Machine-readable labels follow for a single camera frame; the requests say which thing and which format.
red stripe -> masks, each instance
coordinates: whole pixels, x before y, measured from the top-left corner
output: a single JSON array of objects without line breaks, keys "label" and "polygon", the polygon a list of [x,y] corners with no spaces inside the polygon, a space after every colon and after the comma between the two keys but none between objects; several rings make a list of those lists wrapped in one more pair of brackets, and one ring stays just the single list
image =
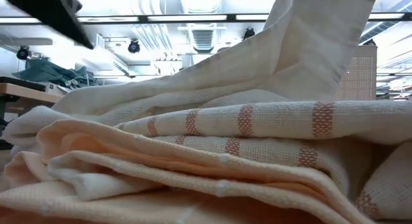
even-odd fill
[{"label": "red stripe", "polygon": [[156,119],[157,117],[151,117],[149,121],[147,121],[147,129],[149,130],[151,136],[159,135],[156,129],[156,125],[155,125]]},{"label": "red stripe", "polygon": [[186,130],[188,135],[198,136],[201,135],[196,129],[196,117],[198,116],[200,109],[193,109],[186,117]]},{"label": "red stripe", "polygon": [[312,111],[312,134],[315,138],[332,137],[334,102],[316,102]]},{"label": "red stripe", "polygon": [[253,105],[244,105],[240,108],[238,115],[238,127],[239,132],[242,137],[249,137],[253,135],[252,129],[252,114],[253,114]]},{"label": "red stripe", "polygon": [[225,152],[234,156],[239,156],[240,154],[240,139],[239,138],[229,138],[225,144]]},{"label": "red stripe", "polygon": [[185,139],[186,139],[185,136],[178,136],[178,138],[176,138],[174,142],[178,145],[183,145],[185,144]]},{"label": "red stripe", "polygon": [[379,219],[381,217],[378,205],[373,202],[372,197],[367,192],[362,191],[355,203],[356,207],[369,217],[373,219]]},{"label": "red stripe", "polygon": [[304,143],[299,150],[297,165],[300,167],[316,168],[317,157],[317,149],[309,143]]}]

stack of folded cloth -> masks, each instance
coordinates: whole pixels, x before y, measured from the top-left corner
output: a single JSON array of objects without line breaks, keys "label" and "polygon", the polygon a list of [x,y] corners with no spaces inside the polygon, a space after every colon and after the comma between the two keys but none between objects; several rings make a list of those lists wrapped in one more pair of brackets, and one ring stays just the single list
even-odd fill
[{"label": "stack of folded cloth", "polygon": [[176,75],[19,117],[1,223],[412,219],[412,104],[326,101],[374,1],[277,0],[261,33]]}]

spotlight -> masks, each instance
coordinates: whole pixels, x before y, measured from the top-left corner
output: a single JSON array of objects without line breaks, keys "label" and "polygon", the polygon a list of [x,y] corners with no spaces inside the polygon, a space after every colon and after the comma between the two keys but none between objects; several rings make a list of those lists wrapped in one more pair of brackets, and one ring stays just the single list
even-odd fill
[{"label": "spotlight", "polygon": [[17,58],[20,60],[27,60],[32,56],[29,46],[20,46],[20,50],[17,52]]},{"label": "spotlight", "polygon": [[252,37],[255,35],[255,31],[253,28],[247,28],[245,31],[245,34],[243,35],[242,41],[248,39],[249,37]]},{"label": "spotlight", "polygon": [[127,48],[130,53],[138,53],[140,52],[140,45],[137,40],[131,40],[129,47]]}]

exposed pipe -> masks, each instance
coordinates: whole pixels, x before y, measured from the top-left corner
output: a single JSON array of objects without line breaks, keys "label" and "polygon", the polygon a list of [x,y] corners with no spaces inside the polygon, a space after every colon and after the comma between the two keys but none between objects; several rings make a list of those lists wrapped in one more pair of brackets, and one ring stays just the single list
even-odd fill
[{"label": "exposed pipe", "polygon": [[[392,10],[396,10],[398,12],[411,12],[412,11],[412,0],[402,0],[399,2],[397,5],[395,5]],[[399,23],[398,21],[385,21],[381,22],[380,24],[376,25],[374,28],[372,28],[370,31],[366,32],[364,35],[360,37],[359,42],[363,43],[366,42],[372,37],[382,33],[383,31],[393,27]]]},{"label": "exposed pipe", "polygon": [[[151,0],[139,0],[139,7],[142,9],[142,13],[144,15],[152,14],[150,2]],[[153,35],[153,29],[151,28],[152,25],[143,25],[141,27],[142,32],[145,33],[145,37],[147,41],[150,43],[150,45],[153,47],[153,49],[155,49],[155,51],[160,51],[160,45],[156,40],[156,37]]]},{"label": "exposed pipe", "polygon": [[[151,9],[152,13],[155,15],[162,15],[162,10],[160,9],[160,0],[152,0],[151,3]],[[162,39],[162,42],[164,43],[164,46],[166,47],[167,50],[169,50],[171,53],[173,52],[173,47],[170,42],[170,38],[167,35],[169,31],[167,30],[167,26],[165,24],[159,24],[159,31],[160,31],[160,37]]]},{"label": "exposed pipe", "polygon": [[[129,0],[129,6],[134,15],[142,14],[140,10],[140,0]],[[155,51],[153,45],[145,38],[144,33],[139,29],[139,27],[135,24],[130,26],[132,28],[133,33],[137,36],[138,40],[145,46],[145,48],[149,51]]]},{"label": "exposed pipe", "polygon": [[163,51],[170,51],[170,49],[168,48],[168,46],[166,45],[166,42],[162,36],[162,31],[160,29],[159,26],[152,26],[153,31],[154,31],[154,36],[156,37],[156,39],[161,43],[162,45],[162,50]]}]

ventilation duct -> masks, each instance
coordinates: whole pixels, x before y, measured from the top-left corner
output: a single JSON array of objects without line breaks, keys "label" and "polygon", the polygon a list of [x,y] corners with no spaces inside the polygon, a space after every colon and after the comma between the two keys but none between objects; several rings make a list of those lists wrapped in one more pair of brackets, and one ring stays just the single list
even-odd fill
[{"label": "ventilation duct", "polygon": [[[223,0],[180,0],[187,14],[220,13]],[[216,44],[217,24],[187,24],[189,40],[198,53],[210,53]]]},{"label": "ventilation duct", "polygon": [[[391,10],[398,11],[398,12],[412,12],[412,3],[411,0],[402,0],[396,6],[394,6]],[[381,22],[380,24],[376,25],[371,30],[367,31],[364,35],[360,37],[359,42],[363,43],[372,39],[374,36],[382,33],[383,31],[391,28],[392,26],[396,25],[398,21],[385,21]]]}]

